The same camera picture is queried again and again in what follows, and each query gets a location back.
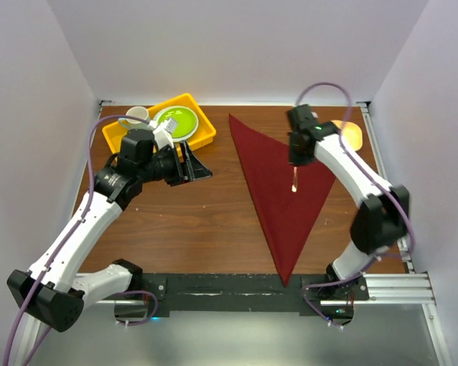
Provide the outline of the copper coloured spoon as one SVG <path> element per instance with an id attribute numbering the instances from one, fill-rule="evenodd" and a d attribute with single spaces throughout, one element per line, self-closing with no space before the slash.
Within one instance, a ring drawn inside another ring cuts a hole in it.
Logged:
<path id="1" fill-rule="evenodd" d="M 292 193 L 296 193 L 298 190 L 298 167 L 294 166 L 292 170 L 292 186 L 291 191 Z"/>

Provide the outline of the dark red cloth napkin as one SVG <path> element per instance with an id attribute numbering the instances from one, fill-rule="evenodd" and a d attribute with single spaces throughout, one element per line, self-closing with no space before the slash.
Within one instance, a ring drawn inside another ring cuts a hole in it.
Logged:
<path id="1" fill-rule="evenodd" d="M 282 283 L 289 283 L 308 236 L 335 182 L 323 164 L 293 167 L 284 143 L 229 116 L 231 136 L 260 226 Z"/>

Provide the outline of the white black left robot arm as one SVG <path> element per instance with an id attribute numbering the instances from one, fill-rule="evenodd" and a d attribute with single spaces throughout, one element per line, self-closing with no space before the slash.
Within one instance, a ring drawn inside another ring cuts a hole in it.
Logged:
<path id="1" fill-rule="evenodd" d="M 92 187 L 51 247 L 27 271 L 9 275 L 7 285 L 17 305 L 57 332 L 65 332 L 84 309 L 100 300 L 118 294 L 138 297 L 143 271 L 129 261 L 118 259 L 83 279 L 76 277 L 77 272 L 145 183 L 177 186 L 211 176 L 188 144 L 174 146 L 166 131 L 128 131 L 120 151 L 95 174 Z"/>

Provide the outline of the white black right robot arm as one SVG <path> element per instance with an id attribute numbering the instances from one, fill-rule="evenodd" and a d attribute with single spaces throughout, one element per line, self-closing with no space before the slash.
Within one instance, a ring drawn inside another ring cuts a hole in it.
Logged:
<path id="1" fill-rule="evenodd" d="M 350 227 L 350 243 L 328 267 L 327 295 L 343 299 L 367 265 L 397 241 L 411 236 L 408 220 L 410 194 L 402 185 L 391 185 L 374 172 L 348 143 L 333 122 L 318 122 L 308 105 L 286 112 L 289 163 L 295 167 L 324 164 L 346 188 L 357 207 Z"/>

